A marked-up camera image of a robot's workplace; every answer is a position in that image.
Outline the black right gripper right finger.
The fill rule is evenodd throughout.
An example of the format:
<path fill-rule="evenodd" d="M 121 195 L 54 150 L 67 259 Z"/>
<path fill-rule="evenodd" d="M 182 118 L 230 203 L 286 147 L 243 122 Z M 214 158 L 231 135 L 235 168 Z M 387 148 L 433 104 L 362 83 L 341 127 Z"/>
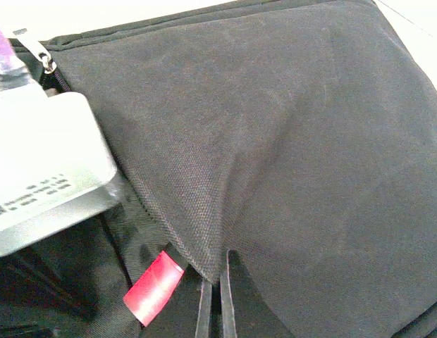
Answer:
<path fill-rule="evenodd" d="M 220 274 L 224 337 L 278 338 L 293 334 L 266 305 L 238 253 L 229 250 Z"/>

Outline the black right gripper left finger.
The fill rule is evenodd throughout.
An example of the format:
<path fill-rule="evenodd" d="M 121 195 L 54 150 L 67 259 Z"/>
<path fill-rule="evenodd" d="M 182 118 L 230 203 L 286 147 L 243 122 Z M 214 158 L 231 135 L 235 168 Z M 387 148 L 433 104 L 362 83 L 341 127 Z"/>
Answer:
<path fill-rule="evenodd" d="M 211 285 L 195 270 L 187 270 L 161 312 L 141 337 L 208 337 Z"/>

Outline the pink black highlighter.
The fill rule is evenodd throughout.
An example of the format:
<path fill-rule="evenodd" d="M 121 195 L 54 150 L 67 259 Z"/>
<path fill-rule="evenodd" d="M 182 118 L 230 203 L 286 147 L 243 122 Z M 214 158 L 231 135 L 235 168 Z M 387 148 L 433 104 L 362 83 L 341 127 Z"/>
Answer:
<path fill-rule="evenodd" d="M 125 294 L 125 306 L 144 327 L 168 303 L 188 265 L 187 260 L 169 243 Z"/>

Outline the black student backpack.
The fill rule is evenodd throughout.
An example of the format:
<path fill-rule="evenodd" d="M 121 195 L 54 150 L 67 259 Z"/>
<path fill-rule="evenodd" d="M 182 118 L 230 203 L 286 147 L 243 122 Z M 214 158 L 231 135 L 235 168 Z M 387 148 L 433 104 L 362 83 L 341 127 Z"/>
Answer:
<path fill-rule="evenodd" d="M 373 1 L 234 1 L 12 50 L 85 96 L 112 208 L 0 257 L 0 337 L 141 337 L 123 297 L 171 243 L 236 251 L 292 337 L 437 337 L 437 91 Z"/>

